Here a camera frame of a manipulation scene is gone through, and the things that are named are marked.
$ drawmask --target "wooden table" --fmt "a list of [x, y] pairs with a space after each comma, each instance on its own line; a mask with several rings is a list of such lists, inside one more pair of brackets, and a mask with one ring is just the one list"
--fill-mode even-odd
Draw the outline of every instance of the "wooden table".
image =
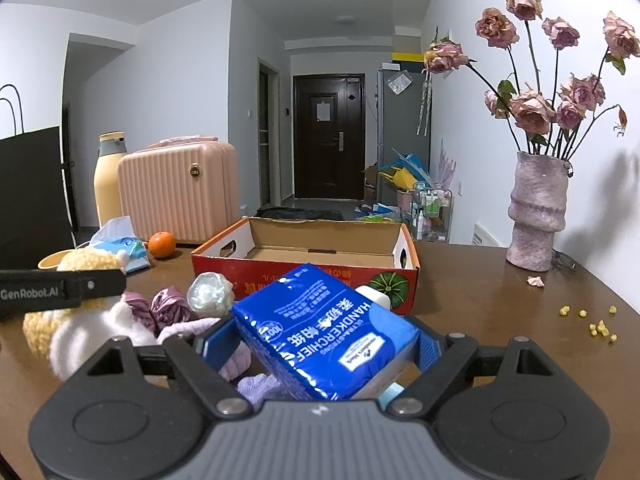
[[[604, 409], [612, 428], [598, 480], [640, 478], [640, 317], [586, 270], [553, 269], [544, 289], [527, 285], [527, 271], [507, 264], [504, 249], [422, 243], [415, 313], [441, 333], [465, 332], [483, 344], [510, 336], [535, 339]], [[186, 290], [193, 279], [188, 252], [129, 279], [130, 290], [150, 298], [165, 286]], [[558, 310], [569, 304], [567, 317]], [[609, 317], [609, 305], [618, 308]], [[580, 318], [578, 311], [588, 311]], [[604, 319], [618, 341], [592, 338], [588, 324]], [[24, 480], [42, 478], [27, 444], [33, 413], [58, 382], [34, 359], [21, 321], [0, 324], [0, 450]]]

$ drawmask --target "door handle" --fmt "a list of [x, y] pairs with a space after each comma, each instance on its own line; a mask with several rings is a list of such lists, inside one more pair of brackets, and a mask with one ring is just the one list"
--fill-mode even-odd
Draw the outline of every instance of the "door handle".
[[343, 152], [344, 151], [344, 132], [340, 132], [339, 135], [340, 136], [334, 140], [338, 141], [338, 151]]

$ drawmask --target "door frame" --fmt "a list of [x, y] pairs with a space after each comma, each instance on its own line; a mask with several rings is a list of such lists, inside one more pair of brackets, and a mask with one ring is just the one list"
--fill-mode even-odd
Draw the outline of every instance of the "door frame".
[[364, 153], [364, 159], [362, 161], [364, 167], [366, 167], [367, 160], [367, 104], [365, 99], [366, 93], [366, 75], [363, 73], [358, 74], [305, 74], [293, 76], [293, 193], [296, 196], [296, 183], [299, 179], [298, 166], [296, 160], [299, 159], [299, 144], [298, 144], [298, 82], [308, 79], [343, 79], [343, 78], [358, 78], [360, 80], [360, 95], [362, 96], [360, 101], [360, 136], [362, 138], [362, 153]]
[[76, 202], [76, 190], [74, 189], [73, 167], [75, 162], [71, 160], [71, 104], [62, 105], [60, 121], [60, 153], [62, 154], [62, 175], [65, 187], [66, 211], [71, 222], [72, 231], [78, 231], [78, 204]]
[[258, 179], [260, 178], [260, 70], [265, 72], [267, 78], [267, 95], [269, 98], [269, 176], [271, 206], [279, 206], [282, 203], [282, 182], [280, 177], [280, 72], [266, 61], [258, 58], [255, 72], [255, 139], [258, 148]]

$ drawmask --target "stuffed toy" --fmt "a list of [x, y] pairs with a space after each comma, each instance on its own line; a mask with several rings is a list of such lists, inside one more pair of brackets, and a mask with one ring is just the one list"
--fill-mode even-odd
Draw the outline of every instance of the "stuffed toy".
[[[125, 251], [117, 255], [95, 248], [72, 251], [58, 270], [122, 269]], [[60, 379], [71, 377], [109, 338], [128, 336], [134, 346], [158, 344], [154, 334], [132, 317], [131, 307], [119, 296], [85, 300], [79, 308], [47, 310], [24, 316], [22, 330], [31, 351], [46, 359]]]

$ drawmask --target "red cardboard box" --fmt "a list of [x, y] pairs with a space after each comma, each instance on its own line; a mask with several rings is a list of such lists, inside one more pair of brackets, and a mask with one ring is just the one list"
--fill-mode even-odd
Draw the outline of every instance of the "red cardboard box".
[[236, 300], [312, 263], [345, 284], [369, 285], [411, 312], [419, 263], [404, 224], [244, 218], [191, 253], [193, 270], [220, 272]]

